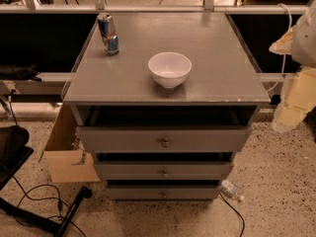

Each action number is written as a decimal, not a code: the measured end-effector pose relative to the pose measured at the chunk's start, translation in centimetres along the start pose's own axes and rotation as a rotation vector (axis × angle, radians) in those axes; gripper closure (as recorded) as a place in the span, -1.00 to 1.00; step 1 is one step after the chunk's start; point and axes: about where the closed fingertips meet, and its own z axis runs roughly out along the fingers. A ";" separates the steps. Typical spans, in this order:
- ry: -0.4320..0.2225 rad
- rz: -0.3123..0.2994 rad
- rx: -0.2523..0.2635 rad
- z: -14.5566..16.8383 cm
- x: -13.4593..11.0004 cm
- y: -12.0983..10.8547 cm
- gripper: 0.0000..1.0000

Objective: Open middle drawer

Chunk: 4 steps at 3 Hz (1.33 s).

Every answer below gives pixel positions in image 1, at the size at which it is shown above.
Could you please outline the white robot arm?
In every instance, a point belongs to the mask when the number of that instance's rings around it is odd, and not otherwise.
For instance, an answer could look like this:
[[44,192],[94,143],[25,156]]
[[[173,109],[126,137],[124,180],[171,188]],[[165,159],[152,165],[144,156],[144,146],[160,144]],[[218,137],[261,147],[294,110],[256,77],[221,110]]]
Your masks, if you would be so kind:
[[291,83],[284,82],[272,128],[288,132],[316,107],[316,8],[309,7],[287,32],[269,47],[269,52],[290,55],[302,68]]

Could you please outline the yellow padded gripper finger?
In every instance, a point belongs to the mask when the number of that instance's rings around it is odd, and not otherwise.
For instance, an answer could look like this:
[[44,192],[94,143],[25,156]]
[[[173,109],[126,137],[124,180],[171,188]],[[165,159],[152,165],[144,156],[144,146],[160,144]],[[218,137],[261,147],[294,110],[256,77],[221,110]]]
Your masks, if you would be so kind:
[[283,83],[272,129],[284,133],[295,129],[316,107],[316,68],[304,66],[294,78]]

